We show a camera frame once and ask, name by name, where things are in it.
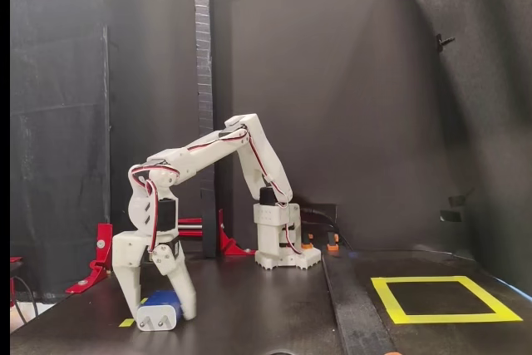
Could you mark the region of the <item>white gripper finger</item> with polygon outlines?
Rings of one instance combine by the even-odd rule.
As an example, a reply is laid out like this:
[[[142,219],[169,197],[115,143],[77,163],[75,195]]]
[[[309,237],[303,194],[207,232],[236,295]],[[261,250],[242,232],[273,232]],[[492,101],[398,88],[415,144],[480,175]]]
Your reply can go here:
[[[131,316],[136,320],[140,307],[140,266],[114,267],[113,271],[131,311]]]
[[[180,301],[183,316],[192,320],[197,315],[196,292],[185,264],[185,255],[179,244],[177,252],[168,244],[159,244],[152,251],[152,261],[160,274],[166,276]]]

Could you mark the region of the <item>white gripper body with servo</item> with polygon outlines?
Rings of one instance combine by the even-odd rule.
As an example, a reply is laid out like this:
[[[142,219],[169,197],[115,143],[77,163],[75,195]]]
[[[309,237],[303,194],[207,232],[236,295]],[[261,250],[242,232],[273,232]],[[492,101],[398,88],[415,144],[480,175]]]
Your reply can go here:
[[[150,248],[152,238],[140,231],[124,231],[112,240],[112,267],[136,268]],[[155,247],[151,252],[154,264],[174,264],[181,261],[181,245],[177,231],[158,233],[155,237]]]

